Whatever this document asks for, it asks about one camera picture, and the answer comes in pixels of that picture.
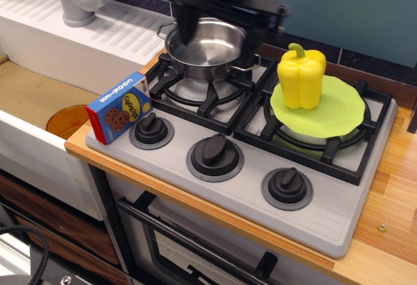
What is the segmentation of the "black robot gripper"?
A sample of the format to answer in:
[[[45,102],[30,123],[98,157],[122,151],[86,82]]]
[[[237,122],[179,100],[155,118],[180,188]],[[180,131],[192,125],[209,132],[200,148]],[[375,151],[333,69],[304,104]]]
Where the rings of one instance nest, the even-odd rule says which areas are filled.
[[[189,44],[199,19],[216,18],[243,28],[242,60],[247,61],[260,45],[276,38],[289,7],[280,0],[169,0],[177,20],[181,42]]]

